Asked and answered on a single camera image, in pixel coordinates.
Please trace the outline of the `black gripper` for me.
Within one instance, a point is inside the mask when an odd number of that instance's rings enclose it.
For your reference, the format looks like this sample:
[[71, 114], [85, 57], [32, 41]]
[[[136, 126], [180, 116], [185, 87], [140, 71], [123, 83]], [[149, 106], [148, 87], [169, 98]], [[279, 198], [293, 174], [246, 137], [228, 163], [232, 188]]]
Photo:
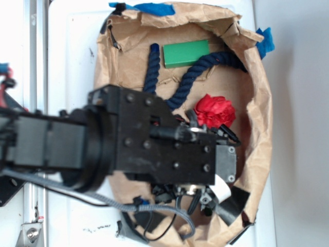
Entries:
[[236, 179], [237, 136], [226, 126], [185, 122], [155, 95], [107, 85], [88, 95], [100, 117], [109, 173], [152, 184], [213, 185]]

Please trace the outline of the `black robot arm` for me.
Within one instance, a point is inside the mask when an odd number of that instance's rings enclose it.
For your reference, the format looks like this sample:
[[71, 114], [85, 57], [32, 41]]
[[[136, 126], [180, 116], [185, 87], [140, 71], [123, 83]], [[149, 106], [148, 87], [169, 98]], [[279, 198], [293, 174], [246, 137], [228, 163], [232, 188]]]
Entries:
[[160, 97], [113, 85], [59, 117], [1, 108], [1, 171], [58, 172], [79, 192], [97, 190], [115, 171], [153, 185], [233, 182], [238, 137], [188, 117], [179, 120]]

